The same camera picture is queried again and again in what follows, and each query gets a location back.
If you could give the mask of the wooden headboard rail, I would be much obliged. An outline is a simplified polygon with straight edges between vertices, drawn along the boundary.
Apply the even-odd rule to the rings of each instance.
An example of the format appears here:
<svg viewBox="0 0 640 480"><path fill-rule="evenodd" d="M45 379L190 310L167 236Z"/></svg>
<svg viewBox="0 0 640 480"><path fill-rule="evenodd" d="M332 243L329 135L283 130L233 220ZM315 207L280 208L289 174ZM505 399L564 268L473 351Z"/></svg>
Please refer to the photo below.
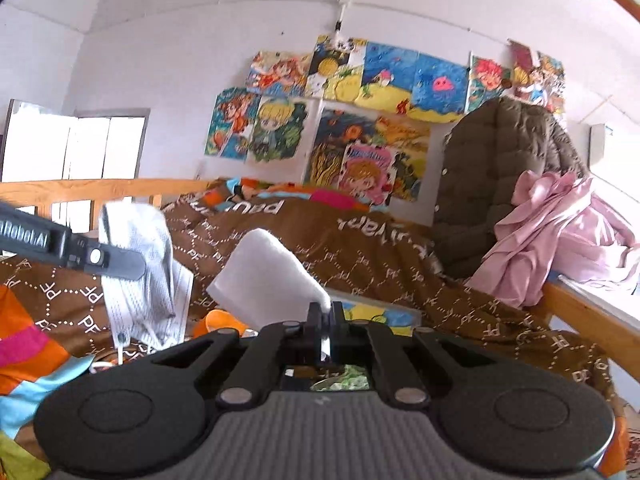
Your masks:
<svg viewBox="0 0 640 480"><path fill-rule="evenodd" d="M113 200L141 198L156 209L163 200L184 194L205 192L216 180L184 179L74 179L24 182L2 182L1 199L16 208L34 207L39 217L52 219L52 205L90 202L90 229L98 227L102 206Z"/></svg>

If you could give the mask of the grey tray with cartoon picture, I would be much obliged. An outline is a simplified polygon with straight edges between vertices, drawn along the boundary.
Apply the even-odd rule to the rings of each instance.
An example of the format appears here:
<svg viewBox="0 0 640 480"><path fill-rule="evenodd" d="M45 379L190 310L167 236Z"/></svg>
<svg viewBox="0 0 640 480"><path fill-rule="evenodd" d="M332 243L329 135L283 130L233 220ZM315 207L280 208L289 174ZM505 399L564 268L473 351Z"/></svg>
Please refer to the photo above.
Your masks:
<svg viewBox="0 0 640 480"><path fill-rule="evenodd" d="M422 325L420 310L349 295L333 289L328 289L328 294L333 301L342 304L344 318L348 322L369 321L383 324L398 336L411 336L413 330Z"/></svg>

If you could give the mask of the brown patterned PF blanket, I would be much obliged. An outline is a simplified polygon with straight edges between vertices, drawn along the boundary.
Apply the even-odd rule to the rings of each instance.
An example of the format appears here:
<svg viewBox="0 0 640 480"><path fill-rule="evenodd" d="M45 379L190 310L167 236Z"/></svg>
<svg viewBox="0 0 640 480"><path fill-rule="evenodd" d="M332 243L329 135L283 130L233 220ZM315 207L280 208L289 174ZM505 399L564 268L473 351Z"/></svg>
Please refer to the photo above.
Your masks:
<svg viewBox="0 0 640 480"><path fill-rule="evenodd" d="M51 221L99 241L90 202ZM552 330L439 269L430 231L342 193L219 180L163 200L174 257L193 273L181 344L216 309L206 288L240 239L263 229L328 292L422 312L422 325L513 366L502 405L390 405L363 366L290 364L259 405L218 405L160 352L113 342L102 276L1 249L1 474L6 479L623 479L629 430L604 351ZM366 391L313 392L345 365Z"/></svg>

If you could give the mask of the white cloth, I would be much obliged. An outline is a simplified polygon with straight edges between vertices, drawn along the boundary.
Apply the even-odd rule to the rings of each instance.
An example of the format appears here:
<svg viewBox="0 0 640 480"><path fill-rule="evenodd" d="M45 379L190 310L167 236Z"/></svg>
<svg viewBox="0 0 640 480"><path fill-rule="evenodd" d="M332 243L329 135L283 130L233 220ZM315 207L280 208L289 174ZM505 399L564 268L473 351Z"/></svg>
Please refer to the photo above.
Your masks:
<svg viewBox="0 0 640 480"><path fill-rule="evenodd" d="M216 309L231 313L248 330L286 321L304 322L314 302L328 314L326 290L277 237L263 229L246 233L206 288Z"/></svg>

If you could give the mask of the cartoon girl poster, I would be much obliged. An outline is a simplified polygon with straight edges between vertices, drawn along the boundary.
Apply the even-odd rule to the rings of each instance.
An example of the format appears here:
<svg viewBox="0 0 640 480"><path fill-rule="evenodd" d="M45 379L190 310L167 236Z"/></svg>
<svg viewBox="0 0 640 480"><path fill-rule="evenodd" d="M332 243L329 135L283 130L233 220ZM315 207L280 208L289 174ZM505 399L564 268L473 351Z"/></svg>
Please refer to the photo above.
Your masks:
<svg viewBox="0 0 640 480"><path fill-rule="evenodd" d="M352 143L346 148L337 187L369 206L386 206L396 179L397 151L388 146Z"/></svg>

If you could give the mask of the wooden bed rail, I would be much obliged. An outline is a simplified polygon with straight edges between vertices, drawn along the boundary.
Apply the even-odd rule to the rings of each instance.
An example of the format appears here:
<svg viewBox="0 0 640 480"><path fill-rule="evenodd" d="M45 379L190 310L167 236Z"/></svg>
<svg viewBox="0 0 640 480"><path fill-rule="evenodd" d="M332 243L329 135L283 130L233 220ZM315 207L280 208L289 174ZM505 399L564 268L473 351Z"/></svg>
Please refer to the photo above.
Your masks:
<svg viewBox="0 0 640 480"><path fill-rule="evenodd" d="M562 283L547 283L535 311L554 316L598 344L635 380L639 380L639 330Z"/></svg>

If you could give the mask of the brown quilted jacket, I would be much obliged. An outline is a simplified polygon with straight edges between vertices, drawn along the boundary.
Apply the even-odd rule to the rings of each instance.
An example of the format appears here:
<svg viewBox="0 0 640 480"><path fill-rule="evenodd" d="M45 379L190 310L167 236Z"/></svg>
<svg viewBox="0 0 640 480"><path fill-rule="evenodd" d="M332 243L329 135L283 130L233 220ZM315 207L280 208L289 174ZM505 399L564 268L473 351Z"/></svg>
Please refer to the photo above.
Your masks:
<svg viewBox="0 0 640 480"><path fill-rule="evenodd" d="M449 133L436 197L435 254L452 278L469 278L495 245L495 224L510 214L515 183L534 174L588 169L565 129L545 108L492 99Z"/></svg>

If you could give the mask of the blue jellyfish painting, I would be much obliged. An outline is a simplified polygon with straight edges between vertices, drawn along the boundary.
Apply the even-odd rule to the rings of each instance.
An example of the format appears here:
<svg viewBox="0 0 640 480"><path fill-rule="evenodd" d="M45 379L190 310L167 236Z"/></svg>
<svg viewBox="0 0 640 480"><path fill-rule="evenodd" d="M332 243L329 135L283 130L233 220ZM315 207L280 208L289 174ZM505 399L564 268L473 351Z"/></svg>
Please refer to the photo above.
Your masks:
<svg viewBox="0 0 640 480"><path fill-rule="evenodd" d="M410 116L427 122L455 122L464 114L468 85L468 66L420 54L409 101Z"/></svg>

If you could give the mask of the orange plastic cup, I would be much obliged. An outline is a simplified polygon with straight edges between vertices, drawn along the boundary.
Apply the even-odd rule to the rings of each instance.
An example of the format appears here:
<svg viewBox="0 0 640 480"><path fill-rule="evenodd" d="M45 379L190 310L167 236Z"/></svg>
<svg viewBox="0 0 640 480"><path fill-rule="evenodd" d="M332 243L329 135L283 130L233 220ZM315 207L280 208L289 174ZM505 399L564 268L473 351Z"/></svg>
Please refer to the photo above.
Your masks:
<svg viewBox="0 0 640 480"><path fill-rule="evenodd" d="M221 309L214 309L209 311L201 321L195 324L192 330L192 337L201 337L215 330L221 330L222 328L233 328L237 330L241 336L248 330L248 326L235 318L231 313Z"/></svg>

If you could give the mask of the grey face mask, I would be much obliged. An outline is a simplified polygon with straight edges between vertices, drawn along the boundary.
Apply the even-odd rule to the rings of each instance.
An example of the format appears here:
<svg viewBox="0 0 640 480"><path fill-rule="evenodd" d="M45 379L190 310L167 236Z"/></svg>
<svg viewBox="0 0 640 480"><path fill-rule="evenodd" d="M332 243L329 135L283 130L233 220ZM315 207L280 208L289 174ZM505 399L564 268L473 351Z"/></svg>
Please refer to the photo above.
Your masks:
<svg viewBox="0 0 640 480"><path fill-rule="evenodd" d="M99 242L108 257L101 285L116 350L133 340L153 351L181 344L193 273L175 259L163 213L151 205L108 203Z"/></svg>

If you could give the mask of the pink crumpled cloth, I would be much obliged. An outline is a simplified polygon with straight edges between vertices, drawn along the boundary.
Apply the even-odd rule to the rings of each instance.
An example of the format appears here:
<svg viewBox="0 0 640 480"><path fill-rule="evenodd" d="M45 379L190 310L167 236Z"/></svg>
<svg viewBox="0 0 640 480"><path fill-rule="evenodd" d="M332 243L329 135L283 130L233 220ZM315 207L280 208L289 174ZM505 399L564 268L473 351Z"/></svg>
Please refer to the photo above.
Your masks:
<svg viewBox="0 0 640 480"><path fill-rule="evenodd" d="M496 244L466 281L514 308L541 300L549 275L633 292L639 283L639 229L574 172L523 172L514 209L494 227Z"/></svg>

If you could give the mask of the green haired boy painting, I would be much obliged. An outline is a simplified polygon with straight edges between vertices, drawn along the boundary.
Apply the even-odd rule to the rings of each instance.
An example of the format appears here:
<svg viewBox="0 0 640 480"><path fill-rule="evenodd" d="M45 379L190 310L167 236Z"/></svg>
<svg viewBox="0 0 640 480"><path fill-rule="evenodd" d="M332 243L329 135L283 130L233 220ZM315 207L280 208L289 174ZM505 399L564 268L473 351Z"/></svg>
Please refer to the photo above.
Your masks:
<svg viewBox="0 0 640 480"><path fill-rule="evenodd" d="M308 115L304 100L263 96L248 144L248 160L268 164L293 158L302 140Z"/></svg>

